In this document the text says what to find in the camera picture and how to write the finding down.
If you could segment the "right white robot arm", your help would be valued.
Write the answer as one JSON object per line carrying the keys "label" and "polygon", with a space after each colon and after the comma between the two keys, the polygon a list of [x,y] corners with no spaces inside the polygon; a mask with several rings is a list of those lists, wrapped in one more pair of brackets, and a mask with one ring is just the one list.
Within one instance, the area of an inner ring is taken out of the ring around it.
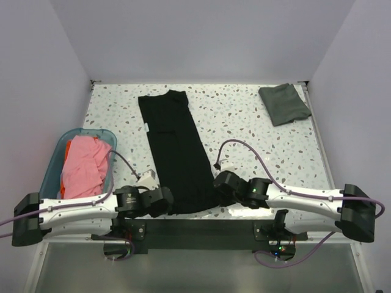
{"label": "right white robot arm", "polygon": [[250,209],[277,209],[272,233],[280,240],[310,231],[342,233],[366,243],[375,239],[376,204],[355,185],[306,189],[264,178],[245,181],[231,171],[220,172],[213,185],[223,206],[239,203]]}

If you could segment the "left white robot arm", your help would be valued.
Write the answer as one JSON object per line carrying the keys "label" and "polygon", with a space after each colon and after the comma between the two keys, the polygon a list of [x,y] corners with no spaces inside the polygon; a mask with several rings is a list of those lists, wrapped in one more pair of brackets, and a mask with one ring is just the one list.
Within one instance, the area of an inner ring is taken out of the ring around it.
{"label": "left white robot arm", "polygon": [[14,208],[12,246],[30,246],[70,234],[107,234],[121,239],[126,234],[121,219],[158,217],[169,213],[173,203],[167,187],[123,186],[111,193],[73,200],[41,199],[37,192],[27,194]]}

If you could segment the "black t shirt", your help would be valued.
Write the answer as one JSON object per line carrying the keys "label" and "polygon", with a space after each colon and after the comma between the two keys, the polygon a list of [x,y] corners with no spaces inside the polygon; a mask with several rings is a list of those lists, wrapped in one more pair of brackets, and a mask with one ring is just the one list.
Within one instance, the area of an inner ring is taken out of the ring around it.
{"label": "black t shirt", "polygon": [[214,177],[185,92],[140,96],[147,138],[159,182],[174,197],[173,214],[193,214],[218,206]]}

